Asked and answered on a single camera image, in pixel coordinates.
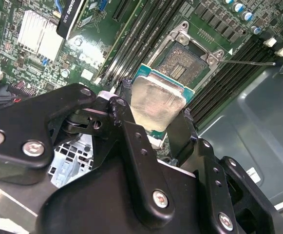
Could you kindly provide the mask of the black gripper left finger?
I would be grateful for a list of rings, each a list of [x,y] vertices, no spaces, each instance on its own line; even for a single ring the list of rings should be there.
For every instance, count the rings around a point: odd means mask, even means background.
[[[160,164],[145,129],[120,97],[98,98],[71,84],[0,109],[0,180],[33,185],[43,180],[55,147],[85,133],[96,138],[94,170],[119,159],[136,217],[161,229],[175,214]]]

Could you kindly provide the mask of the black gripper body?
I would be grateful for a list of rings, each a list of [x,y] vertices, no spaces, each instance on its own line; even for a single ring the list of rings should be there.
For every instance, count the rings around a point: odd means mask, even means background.
[[[161,162],[175,215],[161,229],[136,217],[124,167],[119,159],[80,177],[53,193],[38,215],[40,234],[208,234],[210,219],[198,199],[197,179]]]

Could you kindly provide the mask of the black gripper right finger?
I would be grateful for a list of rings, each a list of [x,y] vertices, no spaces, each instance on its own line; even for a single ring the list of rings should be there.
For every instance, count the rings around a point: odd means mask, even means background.
[[[167,128],[178,166],[195,174],[202,229],[211,234],[280,234],[282,216],[233,158],[215,156],[183,109]]]

